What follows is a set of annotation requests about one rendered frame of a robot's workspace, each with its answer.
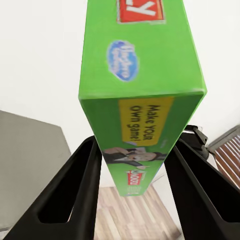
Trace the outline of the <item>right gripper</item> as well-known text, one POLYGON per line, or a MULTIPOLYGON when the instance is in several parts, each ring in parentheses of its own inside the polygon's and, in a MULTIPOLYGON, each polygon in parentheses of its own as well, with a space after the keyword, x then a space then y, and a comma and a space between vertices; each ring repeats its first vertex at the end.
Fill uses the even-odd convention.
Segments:
POLYGON ((183 131, 180 139, 184 140, 190 147, 192 147, 199 155, 204 155, 206 152, 206 143, 208 137, 199 129, 194 128, 193 133, 183 131))

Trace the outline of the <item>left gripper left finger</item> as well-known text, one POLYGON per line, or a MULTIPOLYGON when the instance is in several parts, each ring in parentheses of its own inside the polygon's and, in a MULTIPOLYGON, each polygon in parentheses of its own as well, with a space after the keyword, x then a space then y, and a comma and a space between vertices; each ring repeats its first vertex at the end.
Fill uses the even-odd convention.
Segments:
POLYGON ((3 240, 94 240, 102 160, 86 138, 3 240))

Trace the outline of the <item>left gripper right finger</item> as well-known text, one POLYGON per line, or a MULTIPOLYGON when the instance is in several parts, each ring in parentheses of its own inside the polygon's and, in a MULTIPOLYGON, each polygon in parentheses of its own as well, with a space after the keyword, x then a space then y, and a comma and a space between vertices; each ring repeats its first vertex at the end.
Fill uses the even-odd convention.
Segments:
POLYGON ((185 240, 240 240, 240 189, 178 139, 164 161, 185 240))

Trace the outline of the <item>board game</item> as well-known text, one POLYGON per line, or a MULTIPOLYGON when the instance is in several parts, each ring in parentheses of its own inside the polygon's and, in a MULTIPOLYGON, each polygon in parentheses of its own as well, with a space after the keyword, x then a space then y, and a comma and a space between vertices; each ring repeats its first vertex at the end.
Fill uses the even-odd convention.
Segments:
POLYGON ((144 195, 207 93, 183 0, 87 0, 78 99, 120 197, 144 195))

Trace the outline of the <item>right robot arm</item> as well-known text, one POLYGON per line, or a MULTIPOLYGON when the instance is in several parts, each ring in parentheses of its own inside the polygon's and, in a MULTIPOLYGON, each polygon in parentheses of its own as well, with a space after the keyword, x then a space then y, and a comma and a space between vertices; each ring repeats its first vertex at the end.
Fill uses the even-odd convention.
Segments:
POLYGON ((208 137, 203 133, 203 128, 200 125, 187 124, 182 132, 180 139, 184 140, 190 147, 192 147, 199 155, 205 158, 211 165, 213 165, 220 173, 218 168, 215 153, 209 147, 205 147, 208 137))

